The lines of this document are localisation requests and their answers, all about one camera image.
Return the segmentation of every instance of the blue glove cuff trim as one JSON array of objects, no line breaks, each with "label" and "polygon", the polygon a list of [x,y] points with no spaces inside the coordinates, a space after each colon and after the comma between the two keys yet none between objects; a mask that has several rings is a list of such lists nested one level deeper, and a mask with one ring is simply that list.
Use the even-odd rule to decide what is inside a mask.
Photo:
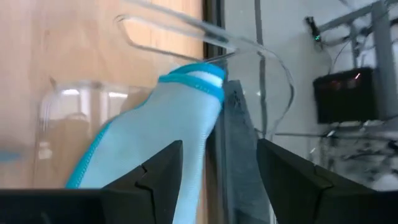
[{"label": "blue glove cuff trim", "polygon": [[159,83],[168,82],[177,82],[192,88],[196,88],[197,90],[217,97],[220,103],[224,101],[224,90],[220,87],[214,86],[211,83],[202,80],[201,78],[180,73],[171,73],[169,75],[159,77]]},{"label": "blue glove cuff trim", "polygon": [[110,124],[112,121],[105,124],[105,127],[95,136],[93,143],[90,144],[90,147],[85,152],[83,157],[79,160],[75,170],[73,171],[72,175],[69,177],[67,182],[66,188],[67,189],[77,189],[80,186],[81,180],[83,180],[83,176],[86,173],[88,163],[91,161],[93,154],[100,144],[105,132],[109,129]]},{"label": "blue glove cuff trim", "polygon": [[223,80],[224,80],[224,76],[225,76],[225,71],[223,69],[221,69],[220,67],[218,67],[216,65],[210,64],[210,63],[193,63],[193,64],[185,65],[185,66],[175,69],[174,71],[171,71],[169,74],[188,73],[188,72],[195,72],[195,71],[208,72],[208,73],[215,75]]}]

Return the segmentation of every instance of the light blue glove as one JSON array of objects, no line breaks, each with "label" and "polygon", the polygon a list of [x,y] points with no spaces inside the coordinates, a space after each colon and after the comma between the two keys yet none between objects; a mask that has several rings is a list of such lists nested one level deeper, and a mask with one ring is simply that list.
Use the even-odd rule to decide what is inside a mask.
[{"label": "light blue glove", "polygon": [[0,151],[0,162],[11,162],[20,157],[21,155],[16,152]]},{"label": "light blue glove", "polygon": [[182,140],[182,181],[173,223],[195,223],[205,143],[224,100],[223,79],[224,71],[207,63],[161,76],[146,102],[114,118],[97,135],[67,187],[104,187]]}]

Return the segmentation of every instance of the wire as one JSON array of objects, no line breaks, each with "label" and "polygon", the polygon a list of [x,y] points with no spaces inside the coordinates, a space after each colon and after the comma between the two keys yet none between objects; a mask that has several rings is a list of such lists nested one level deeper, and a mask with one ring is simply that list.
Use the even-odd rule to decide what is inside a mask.
[{"label": "wire", "polygon": [[[341,3],[343,3],[343,4],[347,3],[345,0],[339,0],[339,1],[340,1]],[[367,38],[369,37],[369,35],[373,32],[373,24],[374,24],[375,22],[377,22],[378,20],[382,19],[384,16],[388,15],[388,13],[390,12],[390,10],[391,10],[393,7],[397,6],[397,5],[398,5],[398,3],[390,4],[390,5],[388,6],[387,12],[385,12],[383,15],[379,16],[377,19],[375,19],[374,21],[372,21],[372,23],[370,23],[370,25],[367,26],[366,28],[362,28],[362,29],[359,31],[359,35],[363,35],[363,36],[365,36],[365,38],[367,39]],[[391,20],[390,22],[391,22],[391,23],[390,23],[390,26],[391,26],[391,27],[394,26],[394,25],[398,25],[398,18],[395,18],[395,19]],[[336,44],[333,44],[333,43],[343,43],[343,42],[346,42],[346,41],[349,41],[349,40],[350,40],[350,37],[349,37],[349,35],[347,35],[347,36],[342,37],[342,38],[340,38],[340,39],[334,40],[334,41],[332,41],[331,43],[330,43],[330,42],[322,42],[322,44],[325,45],[325,46],[331,47],[331,46],[336,45]]]},{"label": "wire", "polygon": [[330,68],[329,68],[328,75],[330,75],[330,73],[333,71],[333,69],[334,69],[334,67],[335,67],[335,65],[336,65],[336,62],[337,62],[338,57],[341,55],[341,53],[343,52],[344,48],[347,47],[347,45],[348,45],[349,43],[350,43],[350,42],[347,42],[347,43],[341,48],[341,50],[338,52],[338,54],[337,54],[337,56],[335,57],[335,59],[334,59],[332,65],[331,65]]},{"label": "wire", "polygon": [[387,152],[362,152],[362,153],[357,153],[353,155],[345,155],[342,156],[341,158],[344,161],[350,160],[350,159],[358,159],[359,157],[366,157],[366,156],[391,156],[391,157],[396,157],[398,156],[397,153],[387,153]]},{"label": "wire", "polygon": [[387,122],[389,122],[389,121],[391,121],[391,120],[393,120],[393,119],[396,119],[396,118],[398,118],[398,114],[397,114],[397,115],[394,115],[394,116],[391,116],[391,117],[389,117],[389,118],[387,118],[387,119],[385,119],[385,120],[384,120],[384,124],[386,124]]},{"label": "wire", "polygon": [[[398,38],[394,39],[394,40],[391,42],[391,44],[394,44],[394,43],[396,43],[396,42],[398,42]],[[376,47],[375,45],[372,45],[372,46],[370,46],[370,47],[366,47],[365,49],[362,49],[362,51],[372,50],[372,49],[375,48],[375,47]]]},{"label": "wire", "polygon": [[368,54],[363,54],[363,55],[362,55],[360,67],[363,67],[363,65],[365,64],[365,58],[366,58],[366,56],[368,56]]},{"label": "wire", "polygon": [[278,60],[278,62],[282,66],[282,68],[285,70],[285,76],[286,76],[287,83],[289,84],[289,89],[290,89],[290,99],[289,99],[289,102],[287,103],[286,109],[283,111],[282,115],[274,122],[273,127],[269,131],[266,131],[266,132],[264,132],[264,130],[260,131],[258,129],[254,129],[256,132],[261,133],[263,135],[265,135],[266,133],[269,133],[268,140],[272,141],[274,138],[275,132],[277,131],[277,129],[280,125],[280,122],[285,118],[285,115],[287,114],[289,109],[292,107],[292,103],[293,103],[293,100],[295,97],[294,80],[293,80],[292,74],[290,73],[290,70],[286,67],[284,61],[274,51],[269,50],[268,48],[266,48],[263,45],[258,45],[258,46],[262,50],[265,50],[266,52],[273,55]]},{"label": "wire", "polygon": [[325,52],[326,52],[327,56],[329,57],[329,61],[330,61],[329,69],[328,69],[328,75],[329,75],[331,73],[331,68],[333,66],[333,58],[331,57],[329,51],[325,50]]}]

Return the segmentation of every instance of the wooden surface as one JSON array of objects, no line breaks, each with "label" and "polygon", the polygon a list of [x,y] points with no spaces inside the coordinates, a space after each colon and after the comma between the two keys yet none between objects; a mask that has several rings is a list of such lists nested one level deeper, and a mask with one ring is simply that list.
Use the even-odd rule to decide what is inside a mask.
[{"label": "wooden surface", "polygon": [[[201,19],[200,0],[152,2]],[[0,187],[63,187],[106,118],[142,101],[157,77],[178,62],[132,49],[120,38],[113,18],[130,13],[126,3],[15,0],[0,1],[0,8],[0,150],[21,155],[16,161],[0,163]],[[138,24],[126,27],[134,41],[203,56],[197,40]],[[102,98],[104,92],[117,88],[104,91],[96,86],[86,93],[91,97],[88,106],[82,97],[84,87],[79,96],[62,100],[49,96],[54,89],[82,79],[149,89],[121,90],[128,98],[118,101]],[[205,223],[204,208],[201,200],[198,223]]]}]

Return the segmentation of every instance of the clear plastic container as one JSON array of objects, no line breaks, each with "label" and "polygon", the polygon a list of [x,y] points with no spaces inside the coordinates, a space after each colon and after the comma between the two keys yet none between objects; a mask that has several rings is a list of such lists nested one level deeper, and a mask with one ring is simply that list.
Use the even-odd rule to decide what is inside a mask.
[{"label": "clear plastic container", "polygon": [[[2,96],[7,106],[1,113],[0,188],[64,187],[108,119],[145,100],[159,75],[179,65],[203,61],[200,55],[182,55],[178,47],[142,39],[143,33],[168,33],[165,36],[176,42],[174,46],[191,38],[226,49],[226,55],[207,62],[226,69],[228,79],[241,81],[246,98],[258,105],[258,110],[251,111],[252,119],[264,122],[260,101],[265,99],[260,96],[265,93],[260,82],[265,80],[248,70],[259,68],[266,56],[264,47],[142,1],[117,2],[107,8],[83,1],[79,9],[57,4],[48,6],[57,11],[35,9],[34,19],[40,22],[32,35],[28,89],[12,91],[17,101]],[[68,10],[73,10],[75,19]],[[280,77],[280,83],[275,83],[278,90],[292,91],[285,72],[267,76]],[[277,101],[285,102],[278,103],[283,115],[291,100]],[[256,128],[262,131],[266,127]]]}]

